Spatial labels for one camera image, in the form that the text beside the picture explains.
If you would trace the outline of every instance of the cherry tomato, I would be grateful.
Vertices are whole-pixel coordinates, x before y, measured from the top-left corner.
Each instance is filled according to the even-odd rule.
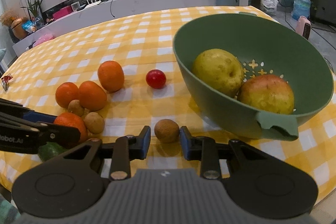
[[[166,83],[166,75],[159,69],[150,70],[146,75],[147,84],[154,89],[162,89]]]

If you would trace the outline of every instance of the brown vase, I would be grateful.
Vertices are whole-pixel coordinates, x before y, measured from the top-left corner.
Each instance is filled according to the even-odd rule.
[[[253,7],[256,7],[257,9],[260,9],[260,3],[261,3],[261,0],[251,0],[251,5]]]
[[[28,18],[26,17],[19,17],[13,21],[11,28],[12,28],[13,34],[17,38],[24,39],[28,35],[28,32],[23,30],[22,28],[22,24],[26,23],[27,21],[28,21]]]

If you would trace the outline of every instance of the red box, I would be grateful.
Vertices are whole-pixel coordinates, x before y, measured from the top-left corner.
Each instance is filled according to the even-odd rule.
[[[56,13],[52,14],[52,17],[54,18],[54,20],[57,20],[61,17],[64,17],[68,14],[71,14],[73,11],[72,11],[72,8],[71,6],[66,6],[62,9],[60,9],[59,11],[57,11]]]

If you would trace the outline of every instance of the green fruit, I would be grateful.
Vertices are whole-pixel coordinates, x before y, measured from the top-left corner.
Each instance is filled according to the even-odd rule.
[[[199,54],[192,73],[225,95],[234,97],[243,83],[243,67],[231,53],[214,48]]]
[[[247,80],[238,100],[252,107],[278,114],[292,114],[294,93],[288,83],[276,75],[261,75]]]
[[[39,147],[38,156],[41,161],[45,162],[65,151],[68,150],[60,146],[58,143],[47,142],[45,145]]]

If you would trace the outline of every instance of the white plastic bag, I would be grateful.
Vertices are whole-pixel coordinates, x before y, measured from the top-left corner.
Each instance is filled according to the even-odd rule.
[[[261,0],[261,10],[268,15],[275,16],[278,0]]]

